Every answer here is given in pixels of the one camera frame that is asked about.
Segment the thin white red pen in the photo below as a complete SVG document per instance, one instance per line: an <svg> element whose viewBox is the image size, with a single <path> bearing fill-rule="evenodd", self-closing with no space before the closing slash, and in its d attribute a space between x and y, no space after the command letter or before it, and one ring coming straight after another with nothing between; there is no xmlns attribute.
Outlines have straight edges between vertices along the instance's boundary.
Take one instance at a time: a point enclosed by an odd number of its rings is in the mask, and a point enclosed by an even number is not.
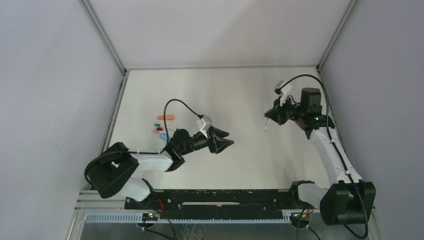
<svg viewBox="0 0 424 240"><path fill-rule="evenodd" d="M177 128L164 128L164 127L157 127L155 130L158 131L176 131L178 130Z"/></svg>

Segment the white pen orange tip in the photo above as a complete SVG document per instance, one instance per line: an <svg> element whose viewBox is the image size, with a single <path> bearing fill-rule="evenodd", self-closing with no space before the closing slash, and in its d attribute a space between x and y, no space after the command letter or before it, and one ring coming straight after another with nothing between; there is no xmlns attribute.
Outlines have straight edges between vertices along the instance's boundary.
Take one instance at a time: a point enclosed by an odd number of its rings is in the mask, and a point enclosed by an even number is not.
<svg viewBox="0 0 424 240"><path fill-rule="evenodd" d="M153 130L154 133L158 133L158 134L166 134L167 132L165 130ZM171 130L168 131L168 134L173 134L175 131Z"/></svg>

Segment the white marker green end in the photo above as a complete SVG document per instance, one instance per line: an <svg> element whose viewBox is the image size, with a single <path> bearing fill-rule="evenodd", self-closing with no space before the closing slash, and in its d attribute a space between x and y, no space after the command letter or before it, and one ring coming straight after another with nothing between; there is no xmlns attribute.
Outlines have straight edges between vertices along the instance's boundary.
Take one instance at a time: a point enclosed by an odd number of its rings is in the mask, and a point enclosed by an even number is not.
<svg viewBox="0 0 424 240"><path fill-rule="evenodd" d="M155 124L154 124L154 126L155 126L156 128L160 128L160 129L163 129L163 130L165 130L165 129L168 129L169 131L170 131L170 130L172 130L172 131L176 131L176 130L178 130L178 128L177 128L177 127L173 127L173 126L165 125L165 124L161 124L161 123L155 123Z"/></svg>

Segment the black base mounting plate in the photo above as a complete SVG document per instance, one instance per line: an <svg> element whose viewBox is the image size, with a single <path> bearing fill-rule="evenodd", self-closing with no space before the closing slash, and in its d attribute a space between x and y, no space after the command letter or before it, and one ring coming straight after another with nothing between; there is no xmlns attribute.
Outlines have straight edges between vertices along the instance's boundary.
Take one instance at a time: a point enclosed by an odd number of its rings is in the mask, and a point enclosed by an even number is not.
<svg viewBox="0 0 424 240"><path fill-rule="evenodd" d="M126 210L158 210L170 220L282 220L284 212L308 210L289 189L166 189L141 202L126 198Z"/></svg>

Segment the blue translucent highlighter pen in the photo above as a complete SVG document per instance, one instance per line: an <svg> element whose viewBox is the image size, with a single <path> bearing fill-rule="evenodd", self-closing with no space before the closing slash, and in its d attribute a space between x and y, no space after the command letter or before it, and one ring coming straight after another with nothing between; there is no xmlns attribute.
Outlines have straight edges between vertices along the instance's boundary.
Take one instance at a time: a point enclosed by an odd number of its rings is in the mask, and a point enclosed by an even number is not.
<svg viewBox="0 0 424 240"><path fill-rule="evenodd" d="M169 136L166 133L160 133L159 137L166 142L169 141Z"/></svg>

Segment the orange translucent highlighter pen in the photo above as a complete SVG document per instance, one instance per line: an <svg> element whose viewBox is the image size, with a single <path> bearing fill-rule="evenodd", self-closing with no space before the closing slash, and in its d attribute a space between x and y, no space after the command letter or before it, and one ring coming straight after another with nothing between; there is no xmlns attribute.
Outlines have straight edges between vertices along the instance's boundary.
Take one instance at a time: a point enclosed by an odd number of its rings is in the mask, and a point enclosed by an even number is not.
<svg viewBox="0 0 424 240"><path fill-rule="evenodd" d="M158 120L167 120L167 121L170 120L170 121L172 121L172 120L175 119L175 116L173 114L166 114L166 115L158 115L156 118Z"/></svg>

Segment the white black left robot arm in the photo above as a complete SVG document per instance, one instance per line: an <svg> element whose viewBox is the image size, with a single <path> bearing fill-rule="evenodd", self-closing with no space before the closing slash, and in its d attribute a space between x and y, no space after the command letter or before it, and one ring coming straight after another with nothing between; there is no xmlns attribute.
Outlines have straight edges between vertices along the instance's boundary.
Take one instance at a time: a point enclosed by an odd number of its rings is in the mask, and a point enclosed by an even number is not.
<svg viewBox="0 0 424 240"><path fill-rule="evenodd" d="M135 177L136 173L175 171L185 163L185 155L202 149L219 154L234 144L229 135L213 126L205 133L199 131L194 135L181 128L157 152L131 151L123 142L116 142L88 163L84 177L103 199L120 195L142 202L155 194L155 190L146 179Z"/></svg>

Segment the white pen green tip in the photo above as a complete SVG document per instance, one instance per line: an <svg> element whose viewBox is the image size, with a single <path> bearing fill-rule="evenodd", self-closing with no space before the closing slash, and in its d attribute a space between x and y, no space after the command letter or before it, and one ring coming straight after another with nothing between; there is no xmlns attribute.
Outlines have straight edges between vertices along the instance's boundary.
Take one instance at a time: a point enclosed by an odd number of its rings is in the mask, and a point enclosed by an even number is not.
<svg viewBox="0 0 424 240"><path fill-rule="evenodd" d="M269 118L266 118L265 124L264 124L264 132L266 132L268 130L268 124L269 124Z"/></svg>

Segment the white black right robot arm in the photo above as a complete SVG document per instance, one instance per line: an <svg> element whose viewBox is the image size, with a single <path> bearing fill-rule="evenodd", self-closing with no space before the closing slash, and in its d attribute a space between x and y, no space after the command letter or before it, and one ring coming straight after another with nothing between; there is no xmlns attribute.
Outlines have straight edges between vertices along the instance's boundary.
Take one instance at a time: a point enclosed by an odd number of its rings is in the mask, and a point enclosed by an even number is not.
<svg viewBox="0 0 424 240"><path fill-rule="evenodd" d="M376 188L372 182L363 180L343 151L329 116L329 102L326 100L322 106L326 90L305 87L299 102L282 87L274 91L278 97L264 117L280 126L295 122L318 152L329 182L328 189L311 180L292 182L289 190L295 204L298 208L319 209L326 225L343 225L355 237L366 239Z"/></svg>

